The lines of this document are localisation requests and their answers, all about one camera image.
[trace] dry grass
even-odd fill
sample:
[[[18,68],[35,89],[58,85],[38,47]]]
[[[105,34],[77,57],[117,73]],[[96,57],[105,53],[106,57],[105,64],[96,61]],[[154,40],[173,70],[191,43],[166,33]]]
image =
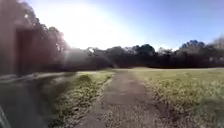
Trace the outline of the dry grass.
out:
[[[64,128],[76,125],[100,95],[112,75],[113,73],[108,71],[78,72],[67,82],[46,85],[43,93],[53,106],[49,127]]]
[[[197,125],[224,127],[224,69],[131,69],[163,102]]]

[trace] lawn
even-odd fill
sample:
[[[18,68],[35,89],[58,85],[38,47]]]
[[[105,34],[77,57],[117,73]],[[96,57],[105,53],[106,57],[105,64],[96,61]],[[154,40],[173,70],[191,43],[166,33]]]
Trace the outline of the lawn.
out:
[[[45,85],[42,93],[53,111],[50,114],[49,127],[61,128],[76,125],[112,76],[113,73],[107,71],[78,72],[62,84]]]
[[[194,123],[224,127],[224,69],[130,70],[156,97]]]

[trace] gravel path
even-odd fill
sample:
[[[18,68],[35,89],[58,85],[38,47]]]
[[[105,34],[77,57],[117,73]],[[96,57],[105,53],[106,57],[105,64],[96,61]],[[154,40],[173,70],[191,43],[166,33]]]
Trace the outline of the gravel path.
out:
[[[77,128],[171,128],[156,102],[134,76],[119,71]]]

